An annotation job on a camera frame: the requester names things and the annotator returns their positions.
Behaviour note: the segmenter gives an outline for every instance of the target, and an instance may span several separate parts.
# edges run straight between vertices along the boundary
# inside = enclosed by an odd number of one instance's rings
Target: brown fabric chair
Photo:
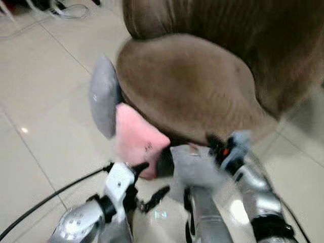
[[[174,143],[258,139],[323,78],[323,0],[124,0],[128,103]]]

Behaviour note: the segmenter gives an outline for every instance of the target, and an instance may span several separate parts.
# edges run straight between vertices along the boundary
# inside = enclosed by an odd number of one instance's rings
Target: tile floor
[[[0,231],[42,198],[75,178],[114,159],[114,141],[96,129],[89,110],[87,89],[101,53],[113,62],[129,37],[118,0],[96,7],[84,20],[50,19],[11,39],[0,37]],[[16,16],[16,25],[0,17],[0,36],[41,20],[42,13]],[[253,149],[259,155],[279,194],[290,204],[312,242],[324,238],[324,89],[312,95],[283,119],[277,132]],[[46,242],[66,208],[101,192],[100,175],[55,198],[12,231],[3,242]],[[168,179],[139,181],[140,194],[148,197]],[[166,200],[159,210],[170,210],[168,221],[138,216],[137,242],[184,242],[179,218],[185,213]],[[226,207],[224,218],[230,217]],[[235,242],[252,242],[251,232]],[[297,238],[304,242],[297,231]]]

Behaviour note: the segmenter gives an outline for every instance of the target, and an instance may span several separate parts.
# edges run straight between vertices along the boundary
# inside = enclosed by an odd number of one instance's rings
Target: pink cushion
[[[131,166],[150,164],[141,173],[146,179],[156,178],[156,161],[162,150],[169,146],[169,138],[149,124],[132,107],[121,103],[116,107],[117,154]]]

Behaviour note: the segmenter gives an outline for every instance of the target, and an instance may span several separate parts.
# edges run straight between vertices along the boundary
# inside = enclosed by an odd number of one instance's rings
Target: brown armchair
[[[174,143],[258,139],[323,79],[323,0],[124,0],[128,103]]]

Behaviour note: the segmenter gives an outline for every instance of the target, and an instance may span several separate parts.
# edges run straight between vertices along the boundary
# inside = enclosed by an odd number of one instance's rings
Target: white tile floor
[[[90,0],[65,2],[82,2],[91,14],[84,20],[51,19],[15,38],[0,40],[0,231],[40,199],[114,158],[114,141],[107,141],[92,121],[87,89],[100,53],[115,62],[129,34],[118,1],[108,0],[102,8]],[[43,17],[23,13],[16,17],[16,28]],[[0,17],[0,36],[14,29]],[[254,147],[277,191],[312,242],[318,243],[324,238],[323,104],[324,90],[319,88],[286,116],[276,133]],[[101,192],[103,180],[100,175],[55,198],[4,242],[46,242],[65,209]],[[140,181],[140,194],[148,197],[167,182]],[[135,228],[137,242],[152,242],[154,234],[161,232],[165,242],[184,242],[178,235],[179,217],[174,216],[181,211],[178,206],[168,200],[162,204],[160,210],[173,210],[168,221],[154,221],[156,226],[147,232]],[[248,242],[251,236],[246,232],[243,238],[234,238]]]

